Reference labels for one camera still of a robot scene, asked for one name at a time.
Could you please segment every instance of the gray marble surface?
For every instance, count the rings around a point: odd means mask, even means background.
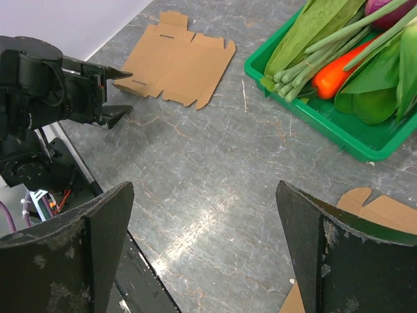
[[[237,44],[210,104],[197,112],[110,88],[109,104],[134,106],[113,130],[63,123],[105,189],[134,183],[130,231],[183,312],[278,311],[294,278],[274,198],[280,179],[331,204],[370,186],[417,206],[416,134],[388,160],[360,163],[245,76],[246,58],[302,4],[155,0],[92,61],[122,67],[160,11],[180,11],[192,31]]]

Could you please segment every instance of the green plastic basket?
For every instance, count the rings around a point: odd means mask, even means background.
[[[354,114],[338,112],[331,100],[316,98],[305,104],[296,99],[288,103],[262,86],[260,80],[264,76],[266,63],[299,14],[300,11],[246,60],[245,73],[256,81],[265,97],[279,102],[359,161],[381,161],[388,158],[417,128],[417,110],[400,124],[391,118],[379,125],[369,126]]]

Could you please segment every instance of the brown cardboard piece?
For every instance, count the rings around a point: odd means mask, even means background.
[[[149,25],[122,70],[133,76],[117,80],[120,90],[204,108],[223,76],[236,45],[187,29],[188,17],[161,12],[158,25]]]
[[[379,196],[363,206],[371,193],[372,190],[366,187],[352,189],[342,195],[337,207],[371,222],[417,235],[417,210],[388,196]],[[306,313],[297,283],[289,292],[279,312]]]

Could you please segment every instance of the white wall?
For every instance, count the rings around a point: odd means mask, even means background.
[[[86,59],[152,0],[0,0],[0,35],[40,38]]]

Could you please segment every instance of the orange carrot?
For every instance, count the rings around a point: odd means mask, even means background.
[[[317,88],[317,95],[319,98],[327,100],[336,96],[349,76],[360,66],[361,63],[347,72],[343,71],[345,66],[348,65],[348,63],[352,61],[363,49],[368,47],[376,38],[361,44],[359,47],[329,63],[313,77],[311,80],[311,86]]]

